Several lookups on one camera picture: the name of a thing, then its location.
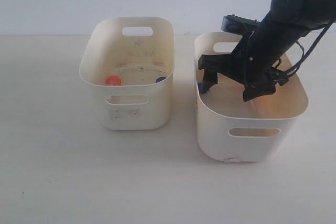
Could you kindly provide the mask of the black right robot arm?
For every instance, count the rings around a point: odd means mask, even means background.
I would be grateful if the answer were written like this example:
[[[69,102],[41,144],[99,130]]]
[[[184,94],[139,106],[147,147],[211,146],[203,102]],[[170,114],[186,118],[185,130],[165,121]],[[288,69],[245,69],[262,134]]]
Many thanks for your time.
[[[241,39],[230,53],[199,57],[197,66],[204,72],[200,94],[216,85],[219,75],[244,86],[244,101],[274,94],[301,66],[297,62],[280,70],[282,55],[308,33],[319,30],[324,35],[334,23],[335,0],[271,0],[261,21],[224,16],[221,30]]]

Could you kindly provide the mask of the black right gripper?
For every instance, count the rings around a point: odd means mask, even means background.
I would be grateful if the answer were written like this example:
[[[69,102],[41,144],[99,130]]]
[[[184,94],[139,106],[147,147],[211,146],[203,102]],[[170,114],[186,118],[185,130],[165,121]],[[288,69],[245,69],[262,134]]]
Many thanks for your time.
[[[273,64],[307,32],[304,27],[263,19],[254,31],[242,36],[231,53],[201,55],[198,68],[204,70],[203,87],[209,91],[216,85],[219,73],[241,84],[261,80]],[[243,101],[275,92],[276,87],[272,83],[245,86]]]

